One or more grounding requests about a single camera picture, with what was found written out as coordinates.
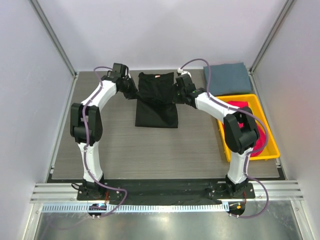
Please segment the black t-shirt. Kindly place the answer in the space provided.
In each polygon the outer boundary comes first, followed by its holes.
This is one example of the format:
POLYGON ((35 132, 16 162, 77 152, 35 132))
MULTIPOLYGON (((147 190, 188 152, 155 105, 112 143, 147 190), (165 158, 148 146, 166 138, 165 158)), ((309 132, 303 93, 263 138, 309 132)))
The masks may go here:
POLYGON ((146 128, 178 127, 178 111, 173 102, 174 73, 138 75, 135 126, 146 128))

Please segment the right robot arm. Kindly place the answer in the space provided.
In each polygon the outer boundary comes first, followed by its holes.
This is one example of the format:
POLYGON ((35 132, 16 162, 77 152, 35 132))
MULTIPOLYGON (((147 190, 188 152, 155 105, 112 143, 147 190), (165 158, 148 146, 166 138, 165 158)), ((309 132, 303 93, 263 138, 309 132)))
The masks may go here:
POLYGON ((236 107, 196 88, 190 73, 177 74, 174 101, 203 111, 223 123, 224 142, 231 151, 225 191, 231 198, 242 195, 248 185, 249 158, 260 137, 257 123, 249 107, 236 107))

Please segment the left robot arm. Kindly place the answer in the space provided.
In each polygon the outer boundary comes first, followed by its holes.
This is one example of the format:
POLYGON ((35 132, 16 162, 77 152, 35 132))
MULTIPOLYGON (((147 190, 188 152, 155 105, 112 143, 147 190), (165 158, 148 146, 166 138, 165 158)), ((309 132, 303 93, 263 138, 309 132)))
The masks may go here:
POLYGON ((82 102, 70 107, 70 135, 80 150, 83 164, 82 184, 71 186, 78 191, 78 200, 100 200, 110 187, 106 187, 101 168, 99 143, 103 135, 101 110, 118 92, 126 99, 137 96, 138 90, 130 75, 128 66, 114 63, 113 67, 94 68, 99 82, 96 89, 82 102), (107 74, 100 77, 98 69, 107 69, 107 74))

